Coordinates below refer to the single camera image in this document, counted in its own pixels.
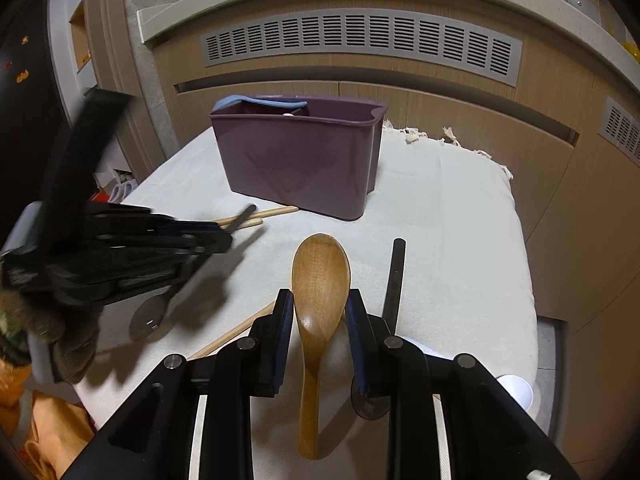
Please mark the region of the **left gloved hand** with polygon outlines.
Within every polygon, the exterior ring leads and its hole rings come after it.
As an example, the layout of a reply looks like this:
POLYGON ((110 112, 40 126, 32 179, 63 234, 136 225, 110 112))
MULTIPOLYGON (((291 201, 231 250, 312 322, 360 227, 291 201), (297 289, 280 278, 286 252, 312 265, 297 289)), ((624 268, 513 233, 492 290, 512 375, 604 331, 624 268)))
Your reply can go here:
POLYGON ((54 374, 78 384, 96 356, 102 313, 102 307, 34 307, 16 289, 1 287, 1 359, 15 367, 30 364, 32 334, 50 348, 54 374))

